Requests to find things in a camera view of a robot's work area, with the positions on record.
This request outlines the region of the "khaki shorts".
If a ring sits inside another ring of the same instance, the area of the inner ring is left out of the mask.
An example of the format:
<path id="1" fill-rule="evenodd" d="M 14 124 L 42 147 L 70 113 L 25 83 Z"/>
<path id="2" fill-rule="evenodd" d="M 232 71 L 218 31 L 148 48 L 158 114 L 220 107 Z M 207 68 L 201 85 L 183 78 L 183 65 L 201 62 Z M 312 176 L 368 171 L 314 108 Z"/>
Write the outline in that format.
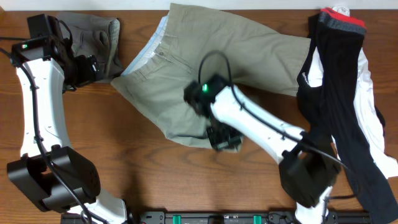
<path id="1" fill-rule="evenodd" d="M 310 39 L 280 34 L 242 16 L 171 4 L 138 56 L 112 86 L 174 142 L 208 148 L 209 122 L 184 102 L 184 88 L 213 74 L 294 96 Z"/>

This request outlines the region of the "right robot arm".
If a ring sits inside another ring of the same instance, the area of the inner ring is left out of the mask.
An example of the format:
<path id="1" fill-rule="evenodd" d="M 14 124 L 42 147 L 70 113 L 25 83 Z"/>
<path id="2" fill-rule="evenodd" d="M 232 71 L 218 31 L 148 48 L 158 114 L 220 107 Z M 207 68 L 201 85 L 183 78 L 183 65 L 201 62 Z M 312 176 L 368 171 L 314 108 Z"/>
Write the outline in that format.
<path id="1" fill-rule="evenodd" d="M 326 201 L 341 167 L 325 133 L 282 121 L 219 75 L 191 82 L 183 99 L 210 122 L 205 137 L 214 150 L 236 149 L 249 138 L 277 163 L 281 186 L 297 204 L 296 220 L 326 222 Z"/>

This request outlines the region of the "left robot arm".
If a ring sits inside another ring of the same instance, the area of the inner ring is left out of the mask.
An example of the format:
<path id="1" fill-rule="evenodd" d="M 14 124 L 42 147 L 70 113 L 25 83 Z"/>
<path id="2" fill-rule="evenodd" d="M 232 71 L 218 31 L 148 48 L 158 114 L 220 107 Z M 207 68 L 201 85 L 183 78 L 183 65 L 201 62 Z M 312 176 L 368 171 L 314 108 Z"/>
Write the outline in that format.
<path id="1" fill-rule="evenodd" d="M 62 223 L 132 223 L 124 200 L 101 187 L 95 165 L 76 152 L 68 137 L 63 94 L 103 77 L 95 56 L 76 56 L 72 38 L 56 17 L 27 20 L 30 39 L 14 44 L 7 57 L 21 83 L 24 138 L 21 156 L 8 163 L 9 180 L 41 212 Z"/>

